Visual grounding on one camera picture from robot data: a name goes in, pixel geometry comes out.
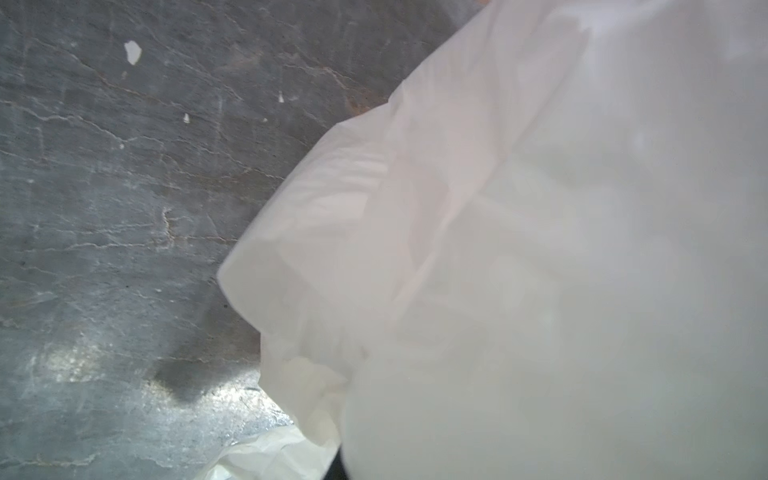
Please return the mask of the white plastic bag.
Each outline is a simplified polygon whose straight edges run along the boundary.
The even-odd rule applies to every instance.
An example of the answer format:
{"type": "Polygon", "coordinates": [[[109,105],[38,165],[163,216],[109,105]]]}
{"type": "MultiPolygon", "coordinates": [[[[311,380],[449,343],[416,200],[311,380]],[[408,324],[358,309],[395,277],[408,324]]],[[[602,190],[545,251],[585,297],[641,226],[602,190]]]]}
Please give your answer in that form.
{"type": "Polygon", "coordinates": [[[765,478],[766,3],[488,3],[217,279],[292,425],[206,479],[765,478]]]}

